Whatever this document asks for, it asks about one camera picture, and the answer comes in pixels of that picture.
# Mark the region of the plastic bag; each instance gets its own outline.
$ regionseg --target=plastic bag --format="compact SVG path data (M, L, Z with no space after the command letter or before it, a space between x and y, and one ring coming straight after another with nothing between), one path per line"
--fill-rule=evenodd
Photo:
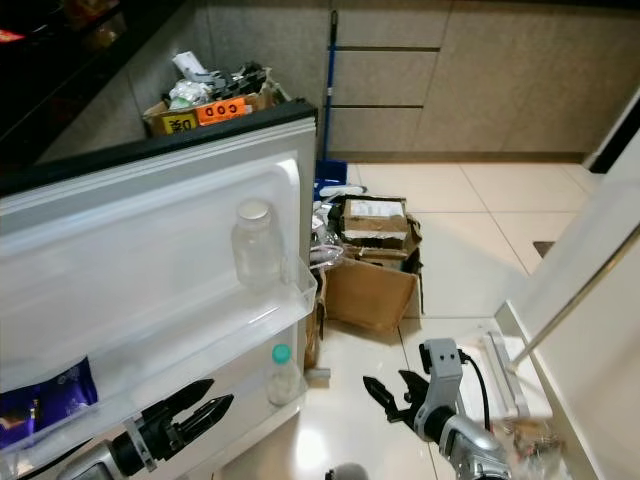
M546 422L507 422L512 437L514 480L556 478L561 465L563 442Z
M344 256L340 237L328 226L325 208L320 205L311 218L311 270L327 270L338 265Z
M175 87L169 92L169 98L171 98L169 110L204 105L209 103L210 94L211 88L204 83L178 80Z

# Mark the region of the cable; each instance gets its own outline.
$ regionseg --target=cable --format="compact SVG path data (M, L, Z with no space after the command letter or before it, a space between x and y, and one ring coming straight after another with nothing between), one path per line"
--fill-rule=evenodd
M460 355L460 361L462 363L471 363L473 369L476 371L476 375L478 376L478 381L480 382L480 390L482 391L482 407L484 410L484 428L490 432L491 431L491 420L489 417L489 397L487 396L487 387L484 384L484 378L482 378L482 373L480 373L480 369L478 368L478 364L471 358L469 355L464 353L461 349L458 349L458 354Z

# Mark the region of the purple package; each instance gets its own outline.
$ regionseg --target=purple package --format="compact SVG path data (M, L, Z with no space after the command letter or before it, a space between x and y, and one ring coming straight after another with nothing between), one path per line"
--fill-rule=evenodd
M50 380L0 393L0 449L97 401L87 358Z

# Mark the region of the plastic bottle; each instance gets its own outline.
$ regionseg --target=plastic bottle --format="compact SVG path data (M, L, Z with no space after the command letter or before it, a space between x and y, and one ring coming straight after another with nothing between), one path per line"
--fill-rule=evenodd
M247 200L238 206L236 214L231 245L238 280L253 289L267 289L280 280L283 259L282 238L269 204Z
M279 344L271 352L273 364L267 378L267 396L274 405L286 405L300 395L302 375L291 359L288 345Z

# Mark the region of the yellow label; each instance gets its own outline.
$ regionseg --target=yellow label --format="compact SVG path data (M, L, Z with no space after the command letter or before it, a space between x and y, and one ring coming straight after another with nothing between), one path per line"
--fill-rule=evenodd
M193 113L178 113L175 115L165 115L162 117L164 131L169 135L172 133L186 132L198 126L198 121Z

